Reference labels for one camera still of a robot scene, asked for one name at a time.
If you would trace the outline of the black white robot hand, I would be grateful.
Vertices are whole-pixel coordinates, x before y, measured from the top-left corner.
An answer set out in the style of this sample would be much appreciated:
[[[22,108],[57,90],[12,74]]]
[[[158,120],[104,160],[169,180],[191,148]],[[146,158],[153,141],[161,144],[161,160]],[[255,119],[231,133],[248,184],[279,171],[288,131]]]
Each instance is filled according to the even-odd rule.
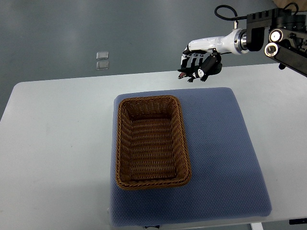
[[[204,72],[221,63],[223,54],[241,55],[248,52],[246,30],[234,29],[226,36],[208,37],[188,43],[182,53],[180,69],[199,66]]]

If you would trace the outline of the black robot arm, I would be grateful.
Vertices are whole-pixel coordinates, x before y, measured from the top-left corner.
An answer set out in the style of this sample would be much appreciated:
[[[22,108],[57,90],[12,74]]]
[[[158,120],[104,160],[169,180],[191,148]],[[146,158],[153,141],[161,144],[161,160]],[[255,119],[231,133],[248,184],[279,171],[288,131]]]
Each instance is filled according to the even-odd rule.
[[[266,57],[307,75],[307,16],[290,9],[275,8],[246,16],[246,45],[249,51],[263,50]]]

